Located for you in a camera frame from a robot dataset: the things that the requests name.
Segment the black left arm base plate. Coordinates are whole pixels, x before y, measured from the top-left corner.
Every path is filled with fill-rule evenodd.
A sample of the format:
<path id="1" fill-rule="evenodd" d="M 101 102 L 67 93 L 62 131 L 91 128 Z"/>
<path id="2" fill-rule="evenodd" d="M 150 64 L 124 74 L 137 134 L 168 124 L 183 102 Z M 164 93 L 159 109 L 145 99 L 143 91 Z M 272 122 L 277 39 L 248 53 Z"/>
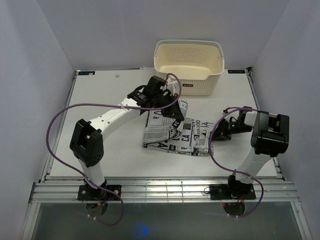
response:
<path id="1" fill-rule="evenodd" d="M 121 185 L 107 185 L 104 186 L 107 191 L 100 188 L 92 188 L 89 185 L 80 185 L 77 193 L 78 201 L 118 201 L 119 198 L 115 194 L 121 196 L 122 186 Z"/>

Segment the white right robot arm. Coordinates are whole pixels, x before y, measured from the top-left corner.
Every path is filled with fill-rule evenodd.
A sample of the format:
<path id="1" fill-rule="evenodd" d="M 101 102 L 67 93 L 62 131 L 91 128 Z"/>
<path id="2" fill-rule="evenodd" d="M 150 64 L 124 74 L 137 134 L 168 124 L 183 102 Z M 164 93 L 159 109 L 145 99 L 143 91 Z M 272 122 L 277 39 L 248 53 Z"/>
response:
<path id="1" fill-rule="evenodd" d="M 208 142 L 228 141 L 232 135 L 251 133 L 251 149 L 240 167 L 231 171 L 226 184 L 210 185 L 211 200 L 254 200 L 254 178 L 270 159 L 284 154 L 289 146 L 289 116 L 248 106 L 228 107 L 223 112 L 228 116 L 236 111 L 239 112 L 237 118 L 232 116 L 226 120 L 221 117 L 218 120 Z"/>

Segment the newspaper print trousers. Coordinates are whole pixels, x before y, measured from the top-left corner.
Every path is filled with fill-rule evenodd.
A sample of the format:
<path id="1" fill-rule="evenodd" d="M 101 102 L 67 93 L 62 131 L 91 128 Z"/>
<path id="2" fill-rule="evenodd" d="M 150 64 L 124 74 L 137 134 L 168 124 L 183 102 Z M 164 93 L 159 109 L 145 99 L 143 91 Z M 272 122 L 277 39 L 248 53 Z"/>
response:
<path id="1" fill-rule="evenodd" d="M 209 136 L 215 124 L 186 117 L 188 102 L 180 99 L 178 104 L 184 120 L 164 117 L 160 111 L 148 113 L 142 147 L 180 155 L 208 156 Z"/>

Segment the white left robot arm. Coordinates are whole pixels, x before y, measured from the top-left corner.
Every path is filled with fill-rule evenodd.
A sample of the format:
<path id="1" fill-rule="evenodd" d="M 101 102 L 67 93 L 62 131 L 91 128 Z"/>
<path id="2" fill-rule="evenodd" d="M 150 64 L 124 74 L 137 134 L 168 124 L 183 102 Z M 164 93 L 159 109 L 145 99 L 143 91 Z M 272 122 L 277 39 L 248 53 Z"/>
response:
<path id="1" fill-rule="evenodd" d="M 69 148 L 82 167 L 85 190 L 93 199 L 100 200 L 106 195 L 107 181 L 100 165 L 106 138 L 147 111 L 159 110 L 162 116 L 180 123 L 185 119 L 179 106 L 181 91 L 181 81 L 174 74 L 167 74 L 166 79 L 154 75 L 106 113 L 76 122 Z"/>

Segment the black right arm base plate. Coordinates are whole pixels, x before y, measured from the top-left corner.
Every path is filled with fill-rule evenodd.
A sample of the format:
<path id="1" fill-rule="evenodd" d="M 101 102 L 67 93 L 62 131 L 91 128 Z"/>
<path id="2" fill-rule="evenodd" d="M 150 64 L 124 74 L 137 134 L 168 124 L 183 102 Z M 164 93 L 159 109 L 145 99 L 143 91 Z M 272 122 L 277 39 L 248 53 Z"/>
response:
<path id="1" fill-rule="evenodd" d="M 209 195 L 211 200 L 255 200 L 256 193 L 252 184 L 245 187 L 231 187 L 228 184 L 210 184 Z"/>

